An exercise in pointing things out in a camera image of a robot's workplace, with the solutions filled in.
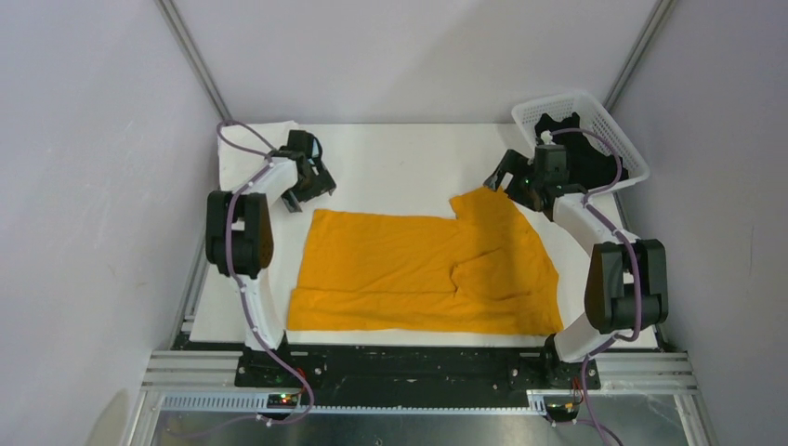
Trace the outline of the yellow t shirt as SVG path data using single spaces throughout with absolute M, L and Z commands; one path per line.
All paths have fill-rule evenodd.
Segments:
M 451 218 L 315 211 L 288 329 L 560 332 L 558 271 L 527 217 L 485 188 L 450 205 Z

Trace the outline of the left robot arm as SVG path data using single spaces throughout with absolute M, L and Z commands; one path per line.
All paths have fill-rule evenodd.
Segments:
M 335 181 L 325 166 L 320 141 L 310 132 L 291 129 L 275 149 L 251 126 L 235 123 L 257 137 L 269 150 L 232 142 L 217 129 L 219 140 L 235 150 L 252 153 L 262 165 L 229 190 L 214 190 L 207 197 L 204 249 L 207 261 L 232 279 L 247 323 L 245 345 L 253 350 L 275 350 L 285 336 L 276 314 L 269 283 L 274 238 L 270 208 L 278 201 L 291 214 L 301 204 L 331 195 Z

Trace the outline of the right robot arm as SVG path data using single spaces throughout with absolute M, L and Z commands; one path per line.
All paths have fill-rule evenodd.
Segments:
M 577 375 L 576 362 L 615 341 L 633 342 L 669 314 L 666 253 L 656 239 L 642 239 L 606 217 L 591 201 L 593 191 L 570 181 L 567 150 L 539 145 L 533 157 L 508 150 L 483 183 L 566 230 L 588 253 L 584 312 L 548 337 L 554 352 L 539 366 L 543 381 L 565 387 Z

